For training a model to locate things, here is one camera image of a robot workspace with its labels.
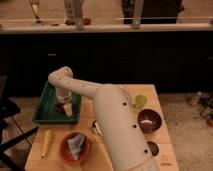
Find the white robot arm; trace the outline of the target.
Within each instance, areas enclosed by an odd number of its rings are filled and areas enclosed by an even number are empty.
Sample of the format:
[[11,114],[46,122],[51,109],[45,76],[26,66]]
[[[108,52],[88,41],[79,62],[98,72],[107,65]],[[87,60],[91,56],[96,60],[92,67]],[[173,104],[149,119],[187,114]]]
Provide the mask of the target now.
[[53,71],[48,81],[61,102],[70,92],[93,100],[95,118],[114,171],[160,171],[124,89],[75,79],[69,67]]

